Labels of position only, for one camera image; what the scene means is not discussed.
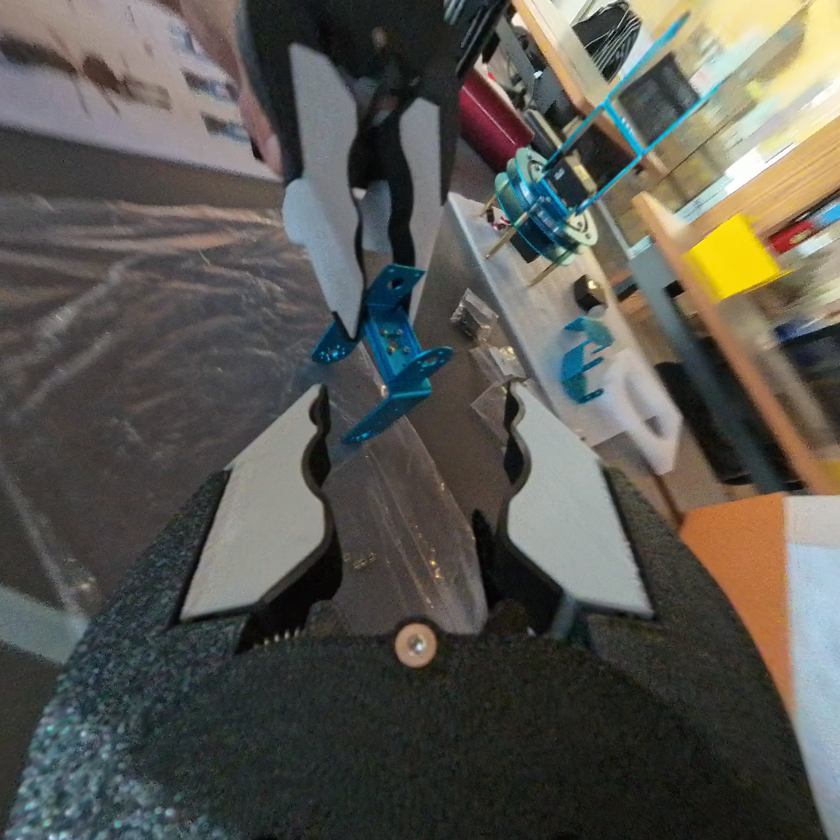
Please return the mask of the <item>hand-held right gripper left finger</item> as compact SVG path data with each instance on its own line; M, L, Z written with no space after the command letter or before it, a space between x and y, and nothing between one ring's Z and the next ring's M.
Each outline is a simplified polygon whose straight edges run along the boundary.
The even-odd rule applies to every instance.
M228 464L179 623L249 615L302 624L338 593L343 557L322 489L330 428L328 389L313 385Z

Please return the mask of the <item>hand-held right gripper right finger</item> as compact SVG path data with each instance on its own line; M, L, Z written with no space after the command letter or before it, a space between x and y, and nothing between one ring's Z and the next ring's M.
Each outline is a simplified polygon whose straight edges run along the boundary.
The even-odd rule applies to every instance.
M654 597L602 461L524 382L505 387L507 488L472 529L488 614L514 605L529 631L590 615L656 620Z

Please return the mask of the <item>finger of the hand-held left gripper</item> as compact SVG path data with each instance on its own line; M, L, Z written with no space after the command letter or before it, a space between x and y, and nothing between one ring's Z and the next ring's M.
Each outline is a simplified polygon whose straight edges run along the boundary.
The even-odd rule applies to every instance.
M355 339L364 295L349 177L356 105L326 56L298 44L289 55L302 170L286 188L282 220L289 239L307 252L329 310Z
M392 260L421 271L409 314L419 309L444 214L438 105L417 98L399 116L385 153L391 196L388 237Z

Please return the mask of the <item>large blue U bracket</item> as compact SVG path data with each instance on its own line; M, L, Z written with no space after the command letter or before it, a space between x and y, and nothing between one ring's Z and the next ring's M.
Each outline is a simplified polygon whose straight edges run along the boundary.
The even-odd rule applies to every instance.
M402 311L371 314L364 338L385 389L382 400L342 437L345 445L362 445L382 434L432 394L431 378L453 356L448 346L423 350Z

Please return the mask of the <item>grey desk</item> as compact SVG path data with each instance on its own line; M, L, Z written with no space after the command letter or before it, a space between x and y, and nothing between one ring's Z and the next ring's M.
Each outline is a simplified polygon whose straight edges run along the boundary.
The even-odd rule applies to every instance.
M63 140L2 131L2 196L32 195L51 199L126 203L149 207L209 207L223 211L273 213L280 189L235 175L193 170ZM449 323L461 293L468 287L485 300L484 279L447 210L437 238L434 260L416 329L423 346L447 343L455 358L434 378L434 395L408 417L469 522L476 508L494 518L505 488L501 445L472 408L487 384L469 357L468 340ZM12 592L54 611L78 616L59 604L21 519L2 500L2 605Z

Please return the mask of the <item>person's left hand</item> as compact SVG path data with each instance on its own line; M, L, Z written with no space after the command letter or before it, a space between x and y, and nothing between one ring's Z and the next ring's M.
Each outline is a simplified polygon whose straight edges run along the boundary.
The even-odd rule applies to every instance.
M246 80L242 81L239 89L238 110L255 157L273 175L282 178L279 140Z

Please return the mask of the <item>dark red box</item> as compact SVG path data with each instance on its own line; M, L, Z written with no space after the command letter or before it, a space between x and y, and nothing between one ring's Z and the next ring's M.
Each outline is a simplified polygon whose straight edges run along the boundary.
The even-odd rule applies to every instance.
M529 147L534 132L506 94L477 68L471 68L458 93L461 137L495 173Z

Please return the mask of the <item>blue round turntable base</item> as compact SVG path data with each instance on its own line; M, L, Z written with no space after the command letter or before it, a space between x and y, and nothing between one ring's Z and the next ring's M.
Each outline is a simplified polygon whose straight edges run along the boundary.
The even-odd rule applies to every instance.
M494 192L481 210L490 223L499 211L504 222L485 259L493 259L507 245L528 264L541 258L544 266L530 280L530 286L538 285L596 245L593 198L566 158L556 154L546 159L528 146L518 149L497 174Z

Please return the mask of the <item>pile of small screw bags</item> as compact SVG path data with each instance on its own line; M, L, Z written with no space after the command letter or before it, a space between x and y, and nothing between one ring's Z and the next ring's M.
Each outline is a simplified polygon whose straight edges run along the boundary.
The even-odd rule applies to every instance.
M497 313L471 289L465 290L450 316L451 324L471 341L469 357L486 382L485 390L471 406L479 419L501 434L506 431L508 386L528 376L510 345L490 341L498 320Z

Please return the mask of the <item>white foam sheet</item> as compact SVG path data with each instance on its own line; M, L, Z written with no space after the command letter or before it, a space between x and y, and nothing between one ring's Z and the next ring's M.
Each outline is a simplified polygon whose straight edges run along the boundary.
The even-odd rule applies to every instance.
M565 393L560 382L561 362L566 353L580 347L586 362L603 357L586 372L587 384L593 390L602 387L607 366L620 350L631 349L648 361L641 345L625 321L612 290L591 254L584 254L572 265L556 269L536 286L530 280L544 266L538 258L532 265L511 246L505 246L493 259L485 254L501 234L480 214L481 204L454 192L448 196L452 211L480 274L489 289L494 308L501 315L519 358L541 389L544 399L561 421L589 446L597 446L624 434L605 410L600 397L577 405ZM598 318L612 331L613 346L602 353L593 353L591 346L581 346L583 335L567 332L564 325L584 316L574 303L572 286L581 276L600 281L609 298L604 316Z

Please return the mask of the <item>small black part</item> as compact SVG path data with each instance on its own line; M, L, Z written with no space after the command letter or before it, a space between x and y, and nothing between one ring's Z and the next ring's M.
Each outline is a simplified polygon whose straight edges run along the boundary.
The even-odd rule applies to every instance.
M572 286L574 303L581 313L591 318L601 318L606 313L609 298L600 281L580 276Z

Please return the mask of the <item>clear plastic bag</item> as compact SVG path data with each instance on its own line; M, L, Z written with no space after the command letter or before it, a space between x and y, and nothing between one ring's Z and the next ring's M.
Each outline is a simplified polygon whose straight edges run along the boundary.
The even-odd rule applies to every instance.
M276 213L5 195L1 250L2 500L61 606L100 613L194 490L323 383L346 622L480 628L471 527L409 419L342 444L385 389L363 346L312 361L330 317Z

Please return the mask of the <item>wooden shelf unit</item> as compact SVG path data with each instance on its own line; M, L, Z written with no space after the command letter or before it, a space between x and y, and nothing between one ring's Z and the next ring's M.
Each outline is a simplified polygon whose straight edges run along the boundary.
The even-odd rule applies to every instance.
M642 189L633 175L633 213L651 244L629 260L630 272L710 414L731 436L752 483L775 492L782 474L736 414L745 405L749 415L760 418L787 469L806 490L837 494L838 433L784 354L755 298L758 291L777 287L785 275L715 303L686 253L736 214L749 220L770 249L769 238L783 223L838 188L838 149L829 149L838 140L838 120L772 163L763 161L761 171L731 189L734 176L728 177L728 169L705 148L716 138L723 143L736 122L728 118L730 112L742 121L744 111L734 105L749 95L750 84L733 78L731 71L716 90L709 89L710 99L643 158L653 190Z

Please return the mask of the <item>yellow box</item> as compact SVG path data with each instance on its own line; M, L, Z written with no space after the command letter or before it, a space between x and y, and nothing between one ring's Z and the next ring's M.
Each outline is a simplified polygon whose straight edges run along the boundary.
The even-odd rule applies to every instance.
M686 257L715 303L754 291L785 274L741 213L715 227Z

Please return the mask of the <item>blue perforated bracket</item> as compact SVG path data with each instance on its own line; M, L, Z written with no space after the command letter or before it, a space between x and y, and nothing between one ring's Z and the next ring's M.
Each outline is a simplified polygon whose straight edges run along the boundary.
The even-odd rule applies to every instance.
M587 384L586 372L602 364L604 359L596 356L586 362L581 348L575 347L563 356L561 362L560 382L564 393L577 405L584 405L604 395L604 389L597 387L593 390Z

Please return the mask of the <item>blue flat legged bracket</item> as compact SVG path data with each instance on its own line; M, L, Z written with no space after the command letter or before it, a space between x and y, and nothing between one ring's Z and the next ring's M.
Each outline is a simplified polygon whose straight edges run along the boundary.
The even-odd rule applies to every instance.
M602 353L615 342L612 331L598 318L580 316L565 324L563 329L583 335L584 341L581 346L591 346L593 353Z

